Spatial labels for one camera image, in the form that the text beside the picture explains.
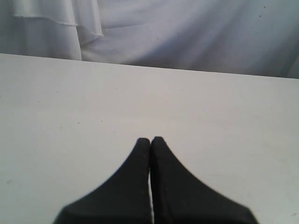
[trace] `white backdrop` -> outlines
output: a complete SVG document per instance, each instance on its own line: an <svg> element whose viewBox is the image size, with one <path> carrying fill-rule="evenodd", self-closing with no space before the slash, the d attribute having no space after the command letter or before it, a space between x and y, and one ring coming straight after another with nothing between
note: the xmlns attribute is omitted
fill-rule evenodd
<svg viewBox="0 0 299 224"><path fill-rule="evenodd" d="M0 53L299 78L297 0L0 0Z"/></svg>

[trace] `white fabric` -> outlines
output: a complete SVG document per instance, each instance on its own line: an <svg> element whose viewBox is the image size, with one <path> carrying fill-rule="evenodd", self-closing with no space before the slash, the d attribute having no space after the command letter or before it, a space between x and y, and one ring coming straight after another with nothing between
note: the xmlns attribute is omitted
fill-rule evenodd
<svg viewBox="0 0 299 224"><path fill-rule="evenodd" d="M298 0L27 1L0 52L299 78Z"/></svg>

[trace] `tabletop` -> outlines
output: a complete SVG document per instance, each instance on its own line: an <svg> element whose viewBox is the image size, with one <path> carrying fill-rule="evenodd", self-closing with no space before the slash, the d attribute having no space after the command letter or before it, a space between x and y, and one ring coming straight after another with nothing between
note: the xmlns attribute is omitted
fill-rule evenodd
<svg viewBox="0 0 299 224"><path fill-rule="evenodd" d="M299 80L4 54L0 223L52 223L154 136L261 224L299 223Z"/></svg>

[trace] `black object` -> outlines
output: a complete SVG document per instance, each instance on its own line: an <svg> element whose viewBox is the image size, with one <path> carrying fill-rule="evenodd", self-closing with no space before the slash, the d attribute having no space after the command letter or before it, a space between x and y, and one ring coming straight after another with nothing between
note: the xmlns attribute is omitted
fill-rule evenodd
<svg viewBox="0 0 299 224"><path fill-rule="evenodd" d="M66 206L54 224L257 224L250 210L193 176L162 137L138 139L123 165L103 185Z"/></svg>

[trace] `white curtain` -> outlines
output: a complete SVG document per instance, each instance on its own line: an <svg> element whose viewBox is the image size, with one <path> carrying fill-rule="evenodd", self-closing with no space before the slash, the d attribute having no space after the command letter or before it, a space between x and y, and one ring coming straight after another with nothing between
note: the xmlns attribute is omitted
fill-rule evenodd
<svg viewBox="0 0 299 224"><path fill-rule="evenodd" d="M0 0L0 52L299 78L298 12L298 0Z"/></svg>

